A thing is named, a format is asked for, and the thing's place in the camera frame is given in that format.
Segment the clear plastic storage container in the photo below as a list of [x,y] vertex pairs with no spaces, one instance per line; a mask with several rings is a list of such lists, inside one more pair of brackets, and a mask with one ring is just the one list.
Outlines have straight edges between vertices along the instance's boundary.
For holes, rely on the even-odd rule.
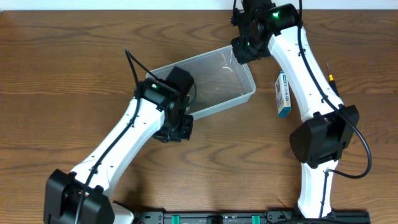
[[228,45],[194,57],[154,69],[165,79],[174,67],[190,72],[196,87],[189,95],[194,102],[187,111],[198,120],[247,102],[256,92],[256,84],[247,64],[240,64]]

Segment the blue white screwdriver set box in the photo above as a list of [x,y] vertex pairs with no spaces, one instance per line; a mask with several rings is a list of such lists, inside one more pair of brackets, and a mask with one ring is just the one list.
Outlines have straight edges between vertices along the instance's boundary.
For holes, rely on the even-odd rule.
[[283,71],[280,71],[279,76],[275,81],[275,92],[278,116],[280,118],[285,118],[290,112],[292,106],[289,83]]

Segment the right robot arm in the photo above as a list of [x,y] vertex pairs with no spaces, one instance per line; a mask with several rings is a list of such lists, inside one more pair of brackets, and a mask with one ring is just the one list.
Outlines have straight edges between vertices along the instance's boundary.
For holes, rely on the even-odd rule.
[[290,147],[301,163],[297,206],[307,219],[331,215],[331,184],[343,151],[357,132],[359,112],[345,106],[334,80],[325,78],[308,45],[302,10],[291,3],[243,1],[230,22],[239,37],[231,45],[238,63],[273,57],[295,97],[302,124],[290,134]]

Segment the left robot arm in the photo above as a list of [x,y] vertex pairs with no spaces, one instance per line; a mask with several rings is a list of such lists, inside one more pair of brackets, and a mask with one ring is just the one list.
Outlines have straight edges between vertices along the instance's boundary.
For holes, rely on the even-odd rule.
[[150,138],[190,139],[193,116],[186,109],[194,84],[191,74],[179,67],[165,79],[139,82],[127,110],[101,144],[69,173],[57,169],[47,179],[44,223],[133,223],[134,212],[110,199]]

